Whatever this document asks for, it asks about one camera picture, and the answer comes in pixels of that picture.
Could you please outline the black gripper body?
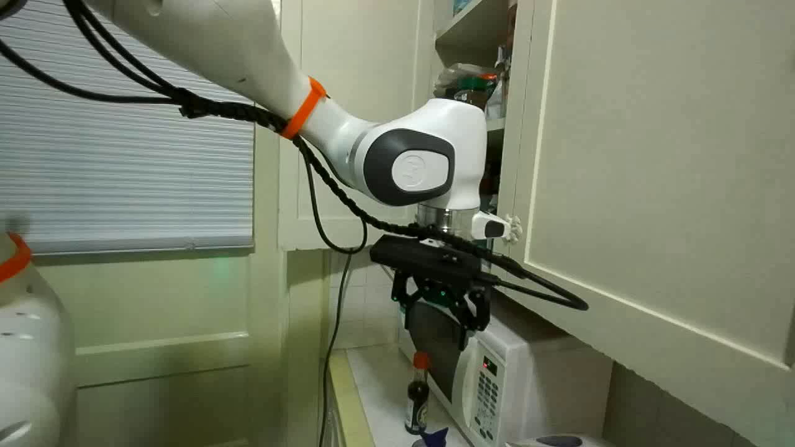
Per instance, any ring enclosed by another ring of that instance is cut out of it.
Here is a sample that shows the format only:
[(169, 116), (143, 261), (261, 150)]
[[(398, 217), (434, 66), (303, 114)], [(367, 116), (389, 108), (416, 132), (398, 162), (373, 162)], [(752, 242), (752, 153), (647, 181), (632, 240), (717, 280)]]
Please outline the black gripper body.
[(410, 306), (420, 297), (451, 306), (486, 283), (481, 262), (464, 251), (414, 239), (383, 235), (369, 258), (394, 271), (391, 296)]

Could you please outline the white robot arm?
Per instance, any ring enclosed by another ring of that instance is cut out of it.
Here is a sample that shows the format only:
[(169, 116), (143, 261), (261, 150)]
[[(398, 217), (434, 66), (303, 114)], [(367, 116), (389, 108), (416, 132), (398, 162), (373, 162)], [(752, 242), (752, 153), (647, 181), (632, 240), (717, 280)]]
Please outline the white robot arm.
[[(480, 203), (486, 159), (483, 112), (431, 98), (391, 121), (365, 121), (303, 73), (277, 29), (271, 0), (61, 0), (83, 39), (146, 104), (173, 104), (188, 118), (255, 121), (293, 142), (338, 198), (359, 191), (388, 206), (459, 210)], [(210, 101), (153, 73), (109, 35), (122, 27), (184, 70), (231, 90)]]

